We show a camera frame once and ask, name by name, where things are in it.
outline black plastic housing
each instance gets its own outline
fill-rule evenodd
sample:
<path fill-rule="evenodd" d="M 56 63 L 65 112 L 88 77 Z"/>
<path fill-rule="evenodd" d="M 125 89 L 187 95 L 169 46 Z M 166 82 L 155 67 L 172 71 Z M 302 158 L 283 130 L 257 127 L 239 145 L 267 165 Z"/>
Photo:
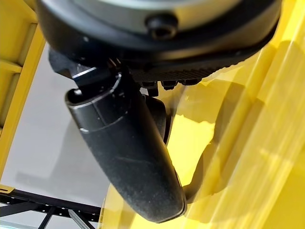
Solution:
<path fill-rule="evenodd" d="M 185 195 L 144 97 L 130 76 L 93 98 L 66 104 L 101 168 L 142 217 L 164 222 L 186 211 Z"/>

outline textured black plastic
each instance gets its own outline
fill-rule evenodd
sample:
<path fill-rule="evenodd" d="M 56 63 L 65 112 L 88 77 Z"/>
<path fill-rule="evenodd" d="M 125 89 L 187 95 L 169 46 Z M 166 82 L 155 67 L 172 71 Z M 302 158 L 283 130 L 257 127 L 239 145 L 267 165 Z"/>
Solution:
<path fill-rule="evenodd" d="M 107 92 L 66 104 L 101 168 L 142 217 L 163 222 L 182 215 L 185 196 L 144 97 L 128 76 Z"/>

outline glossy yellow panel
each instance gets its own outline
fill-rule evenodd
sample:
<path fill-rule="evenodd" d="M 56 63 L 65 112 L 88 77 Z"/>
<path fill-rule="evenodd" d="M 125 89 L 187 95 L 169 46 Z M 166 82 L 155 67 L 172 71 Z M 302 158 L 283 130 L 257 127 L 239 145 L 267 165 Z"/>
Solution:
<path fill-rule="evenodd" d="M 126 225 L 111 188 L 103 228 L 305 228 L 304 38 L 305 0 L 284 0 L 265 48 L 185 89 L 168 143 L 184 216 L 154 224 L 128 213 Z"/>

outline black mount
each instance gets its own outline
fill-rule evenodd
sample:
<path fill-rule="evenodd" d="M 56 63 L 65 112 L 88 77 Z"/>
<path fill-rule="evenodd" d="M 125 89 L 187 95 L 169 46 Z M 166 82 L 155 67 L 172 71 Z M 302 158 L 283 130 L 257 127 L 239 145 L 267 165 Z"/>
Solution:
<path fill-rule="evenodd" d="M 26 211 L 41 212 L 46 214 L 46 216 L 38 227 L 39 229 L 47 228 L 52 216 L 72 218 L 76 223 L 81 219 L 82 223 L 87 225 L 87 229 L 94 229 L 90 222 L 99 222 L 101 212 L 99 207 L 41 196 L 16 189 L 10 193 L 6 193 L 7 191 L 0 190 L 0 203 L 6 205 L 0 207 L 0 217 Z"/>
<path fill-rule="evenodd" d="M 143 96 L 118 60 L 87 67 L 51 50 L 54 71 L 78 85 L 66 105 L 106 176 L 144 218 L 164 222 L 186 211 L 178 176 L 163 140 L 164 104 Z"/>

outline gray wall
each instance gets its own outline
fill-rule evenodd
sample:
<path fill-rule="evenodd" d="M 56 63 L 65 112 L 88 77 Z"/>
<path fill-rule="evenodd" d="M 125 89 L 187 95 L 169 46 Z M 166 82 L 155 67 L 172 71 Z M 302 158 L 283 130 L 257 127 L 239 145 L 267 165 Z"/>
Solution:
<path fill-rule="evenodd" d="M 1 183 L 17 189 L 102 206 L 109 181 L 81 138 L 64 104 L 73 81 L 55 74 L 45 47 L 14 137 Z M 37 227 L 40 213 L 1 220 Z M 47 228 L 78 228 L 54 217 Z"/>

